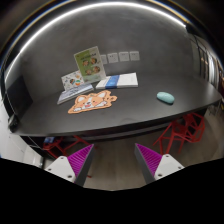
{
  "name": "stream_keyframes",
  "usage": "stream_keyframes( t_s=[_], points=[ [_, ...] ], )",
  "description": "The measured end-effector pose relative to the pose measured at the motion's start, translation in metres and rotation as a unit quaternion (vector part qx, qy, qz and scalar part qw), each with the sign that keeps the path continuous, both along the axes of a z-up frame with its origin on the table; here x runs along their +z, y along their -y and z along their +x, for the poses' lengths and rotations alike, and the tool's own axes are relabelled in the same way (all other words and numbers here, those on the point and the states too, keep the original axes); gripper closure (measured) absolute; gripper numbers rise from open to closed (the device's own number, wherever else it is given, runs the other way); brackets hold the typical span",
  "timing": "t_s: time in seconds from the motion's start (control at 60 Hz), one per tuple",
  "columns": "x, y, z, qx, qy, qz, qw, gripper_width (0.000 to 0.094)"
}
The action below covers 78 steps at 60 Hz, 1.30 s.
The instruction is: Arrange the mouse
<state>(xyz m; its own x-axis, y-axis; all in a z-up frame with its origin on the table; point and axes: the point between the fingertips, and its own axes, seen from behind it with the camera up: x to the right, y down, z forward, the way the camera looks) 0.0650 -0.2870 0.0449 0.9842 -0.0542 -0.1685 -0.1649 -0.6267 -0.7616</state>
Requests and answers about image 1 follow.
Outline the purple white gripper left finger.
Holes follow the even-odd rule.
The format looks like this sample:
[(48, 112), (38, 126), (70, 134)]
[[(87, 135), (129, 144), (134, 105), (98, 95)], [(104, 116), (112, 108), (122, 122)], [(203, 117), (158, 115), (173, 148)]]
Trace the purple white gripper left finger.
[(65, 180), (83, 186), (88, 176), (94, 155), (94, 145), (91, 144), (70, 156), (59, 156), (46, 171)]

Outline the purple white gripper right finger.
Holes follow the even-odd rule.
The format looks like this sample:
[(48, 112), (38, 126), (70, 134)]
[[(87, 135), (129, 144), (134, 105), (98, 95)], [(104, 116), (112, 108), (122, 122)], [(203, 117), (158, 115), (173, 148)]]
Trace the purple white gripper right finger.
[(135, 144), (134, 153), (147, 184), (184, 168), (170, 154), (161, 155), (138, 143)]

